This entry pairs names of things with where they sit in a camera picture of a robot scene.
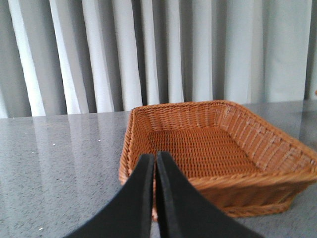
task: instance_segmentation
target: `speckled granite surface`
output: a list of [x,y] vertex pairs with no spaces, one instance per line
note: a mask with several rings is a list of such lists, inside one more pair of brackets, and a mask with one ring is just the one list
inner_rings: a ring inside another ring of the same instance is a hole
[[[247,107],[317,150],[317,101]],[[100,211],[120,189],[128,115],[0,119],[0,237],[63,237]],[[285,213],[237,220],[268,238],[317,238],[316,202],[315,184]]]

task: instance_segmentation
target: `basket side wall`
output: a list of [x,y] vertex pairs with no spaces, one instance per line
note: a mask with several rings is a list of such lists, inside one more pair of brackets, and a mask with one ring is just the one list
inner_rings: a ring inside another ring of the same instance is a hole
[[224,111],[220,128],[229,133],[262,171],[293,172],[317,165],[299,141],[240,106],[229,106]]

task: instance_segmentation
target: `basket rim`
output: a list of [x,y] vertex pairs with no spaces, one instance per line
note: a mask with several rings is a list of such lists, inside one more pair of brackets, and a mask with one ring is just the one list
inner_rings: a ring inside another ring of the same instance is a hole
[[[212,101],[203,101],[203,102],[185,102],[185,103],[166,103],[166,104],[157,104],[157,105],[146,105],[140,106],[132,109],[129,120],[128,126],[124,137],[124,145],[123,150],[120,157],[120,166],[119,166],[119,180],[121,184],[124,184],[131,172],[128,170],[128,158],[130,154],[130,145],[133,139],[133,128],[135,124],[135,115],[138,112],[146,111],[149,109],[156,109],[156,108],[179,108],[185,106],[196,106],[196,105],[223,105],[223,106],[231,106],[239,109],[240,111],[247,113],[249,117],[254,119],[256,122],[260,123],[265,127],[266,130],[274,132],[274,134],[281,137],[283,140],[290,144],[295,144],[297,148],[304,151],[304,153],[312,158],[317,158],[317,152],[311,149],[309,146],[303,144],[298,139],[290,136],[283,130],[277,128],[276,126],[272,125],[262,117],[258,116],[257,114],[253,113],[250,109],[246,108],[243,105],[238,103],[228,101],[228,100],[212,100]],[[294,183],[294,182],[310,182],[314,183],[317,181],[317,166],[313,167],[306,167],[303,170],[298,172],[262,172],[262,173],[252,173],[252,174],[236,174],[236,175],[227,175],[227,176],[214,176],[214,177],[202,177],[202,178],[188,178],[188,180],[195,184],[196,188],[208,187],[208,184],[212,184],[214,188],[217,186],[224,188],[224,186],[234,186],[236,184],[241,185],[243,182],[243,187],[251,186],[251,185],[258,185],[258,186],[267,186],[272,184],[281,184],[281,183]]]

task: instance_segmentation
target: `white curtain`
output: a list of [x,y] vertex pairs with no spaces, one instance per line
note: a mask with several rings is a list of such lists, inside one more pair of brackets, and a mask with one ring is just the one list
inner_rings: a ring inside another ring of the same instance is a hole
[[317,0],[0,0],[0,118],[316,90]]

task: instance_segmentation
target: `brown woven basket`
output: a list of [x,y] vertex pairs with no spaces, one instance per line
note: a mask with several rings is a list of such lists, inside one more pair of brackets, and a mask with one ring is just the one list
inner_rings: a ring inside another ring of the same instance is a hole
[[121,183],[141,154],[157,151],[169,151],[189,182],[231,217],[283,212],[317,181],[316,152],[229,101],[135,108],[120,159]]

